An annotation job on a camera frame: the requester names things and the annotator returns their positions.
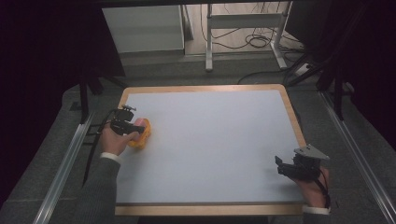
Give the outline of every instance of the white wall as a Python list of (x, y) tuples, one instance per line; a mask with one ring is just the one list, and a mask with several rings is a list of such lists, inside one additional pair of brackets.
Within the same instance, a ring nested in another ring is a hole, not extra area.
[(103, 8), (119, 53), (184, 49), (180, 6)]

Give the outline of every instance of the metal rail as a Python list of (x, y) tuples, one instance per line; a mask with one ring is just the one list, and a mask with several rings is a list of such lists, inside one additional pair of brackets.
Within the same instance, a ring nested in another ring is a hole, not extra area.
[(70, 174), (70, 171), (73, 167), (76, 156), (79, 152), (79, 148), (84, 140), (85, 134), (87, 133), (90, 124), (92, 122), (92, 118), (96, 111), (96, 106), (98, 104), (98, 97), (96, 96), (93, 99), (93, 108), (88, 115), (88, 118), (84, 124), (79, 124), (76, 130), (75, 135), (73, 136), (72, 141), (66, 153), (64, 154), (64, 159), (59, 167), (56, 176), (52, 180), (52, 184), (49, 187), (49, 191), (47, 192), (46, 197), (44, 198), (43, 203), (41, 204), (40, 209), (35, 216), (34, 224), (46, 224), (49, 223), (50, 217), (55, 209), (56, 203), (59, 200), (59, 197), (64, 189), (64, 184), (67, 180), (67, 177)]
[(389, 224), (396, 224), (396, 209), (387, 191), (376, 177), (367, 160), (364, 158), (363, 154), (361, 153), (361, 149), (359, 148), (352, 134), (349, 132), (347, 125), (341, 121), (332, 110), (332, 100), (329, 94), (327, 92), (320, 92), (319, 95), (324, 101), (338, 132), (343, 137), (346, 147), (349, 149), (353, 160), (356, 162), (356, 165), (358, 166), (361, 175), (366, 181), (368, 188), (373, 193), (379, 208), (385, 216), (385, 219)]

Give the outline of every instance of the white cuff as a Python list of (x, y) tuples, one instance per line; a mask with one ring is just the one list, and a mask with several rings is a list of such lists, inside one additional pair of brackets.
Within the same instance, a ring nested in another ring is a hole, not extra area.
[(121, 164), (121, 158), (115, 154), (111, 154), (108, 152), (102, 152), (102, 154), (100, 155), (100, 158), (108, 158), (108, 159), (111, 159), (111, 160), (116, 161), (119, 164)]
[(330, 208), (316, 208), (316, 207), (308, 207), (308, 205), (304, 205), (303, 212), (310, 214), (318, 214), (318, 215), (329, 215)]

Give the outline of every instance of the gray floor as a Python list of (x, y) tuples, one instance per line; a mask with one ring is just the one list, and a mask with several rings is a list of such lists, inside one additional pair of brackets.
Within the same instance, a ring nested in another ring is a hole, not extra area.
[[(254, 55), (226, 55), (217, 57), (214, 71), (205, 72), (203, 56), (145, 57), (132, 60), (122, 57), (127, 77), (120, 77), (131, 87), (225, 85), (236, 84), (243, 76), (278, 70), (272, 53)], [(325, 104), (315, 89), (316, 77), (289, 88), (290, 100), (300, 119), (304, 138), (331, 157), (324, 165), (330, 169), (332, 195), (332, 223), (387, 223), (376, 200), (367, 188), (357, 165), (340, 133), (335, 128)], [(243, 79), (242, 84), (281, 83), (283, 73), (262, 73)], [(108, 110), (118, 105), (122, 89), (102, 79), (105, 92), (92, 124), (98, 124)], [(41, 148), (0, 211), (0, 223), (32, 223), (43, 202), (53, 177), (78, 126), (80, 111), (71, 110), (78, 102), (78, 88), (64, 93), (63, 107), (53, 123)], [(346, 123), (357, 139), (362, 153), (370, 163), (390, 197), (396, 199), (396, 152), (344, 97)], [(92, 141), (86, 137), (85, 142)], [(90, 146), (83, 145), (61, 198), (49, 223), (70, 223), (76, 198), (81, 187)], [(138, 217), (117, 217), (117, 223), (136, 223)], [(301, 217), (271, 217), (272, 223), (301, 223)]]

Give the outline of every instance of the gray sleeve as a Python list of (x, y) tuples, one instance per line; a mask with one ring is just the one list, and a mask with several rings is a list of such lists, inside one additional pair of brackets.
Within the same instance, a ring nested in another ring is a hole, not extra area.
[(116, 161), (99, 159), (78, 197), (72, 223), (114, 223), (119, 169)]
[(318, 215), (318, 214), (304, 213), (303, 223), (304, 224), (331, 224), (332, 221), (330, 219), (330, 215)]

